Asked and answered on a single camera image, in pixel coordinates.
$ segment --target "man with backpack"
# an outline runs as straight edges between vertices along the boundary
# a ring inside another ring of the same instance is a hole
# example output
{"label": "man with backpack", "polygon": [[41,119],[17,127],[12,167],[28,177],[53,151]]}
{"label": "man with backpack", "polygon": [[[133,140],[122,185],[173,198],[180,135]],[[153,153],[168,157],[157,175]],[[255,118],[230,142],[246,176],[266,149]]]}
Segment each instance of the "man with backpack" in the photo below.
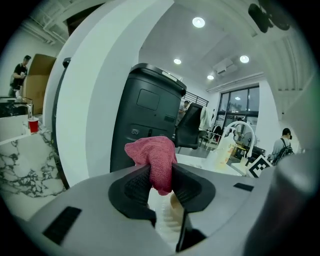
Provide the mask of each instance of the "man with backpack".
{"label": "man with backpack", "polygon": [[270,160],[274,166],[285,156],[294,154],[289,140],[292,140],[291,131],[289,128],[285,128],[282,131],[282,137],[277,139],[273,146]]}

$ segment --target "black office chair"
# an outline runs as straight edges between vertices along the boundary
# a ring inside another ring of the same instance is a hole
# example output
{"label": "black office chair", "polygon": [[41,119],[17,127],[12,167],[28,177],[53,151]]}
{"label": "black office chair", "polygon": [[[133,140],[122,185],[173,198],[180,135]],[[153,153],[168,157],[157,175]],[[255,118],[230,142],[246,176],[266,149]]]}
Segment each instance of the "black office chair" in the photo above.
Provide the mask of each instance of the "black office chair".
{"label": "black office chair", "polygon": [[203,106],[191,103],[184,117],[175,128],[175,141],[176,148],[192,148],[196,150],[200,143],[199,137],[202,131],[199,131],[200,115]]}

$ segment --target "man in black shirt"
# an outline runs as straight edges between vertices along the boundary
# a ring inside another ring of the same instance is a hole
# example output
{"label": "man in black shirt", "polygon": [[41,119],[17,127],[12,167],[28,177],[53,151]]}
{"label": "man in black shirt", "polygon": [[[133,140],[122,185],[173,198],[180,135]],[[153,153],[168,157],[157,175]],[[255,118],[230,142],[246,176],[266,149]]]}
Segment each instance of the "man in black shirt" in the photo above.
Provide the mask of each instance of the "man in black shirt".
{"label": "man in black shirt", "polygon": [[15,91],[20,90],[20,87],[23,85],[24,79],[28,74],[27,64],[30,59],[31,57],[29,55],[26,55],[23,59],[23,62],[16,65],[10,81],[10,97],[15,97]]}

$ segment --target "railing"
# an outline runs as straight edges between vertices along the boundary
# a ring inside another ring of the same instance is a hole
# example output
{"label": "railing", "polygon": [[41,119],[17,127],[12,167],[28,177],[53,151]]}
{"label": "railing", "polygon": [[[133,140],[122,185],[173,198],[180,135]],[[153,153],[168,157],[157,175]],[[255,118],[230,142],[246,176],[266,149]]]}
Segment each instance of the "railing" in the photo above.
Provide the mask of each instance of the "railing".
{"label": "railing", "polygon": [[209,101],[205,100],[204,98],[201,98],[191,92],[186,92],[185,96],[182,97],[184,101],[188,101],[190,103],[197,103],[199,105],[208,106]]}

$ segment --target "red cup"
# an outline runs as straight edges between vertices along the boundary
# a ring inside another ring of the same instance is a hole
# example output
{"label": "red cup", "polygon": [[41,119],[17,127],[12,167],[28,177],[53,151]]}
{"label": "red cup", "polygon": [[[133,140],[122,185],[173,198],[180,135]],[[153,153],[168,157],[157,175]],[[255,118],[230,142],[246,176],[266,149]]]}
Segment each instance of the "red cup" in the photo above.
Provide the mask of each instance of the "red cup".
{"label": "red cup", "polygon": [[31,133],[36,133],[38,131],[38,121],[39,121],[39,118],[37,117],[28,119]]}

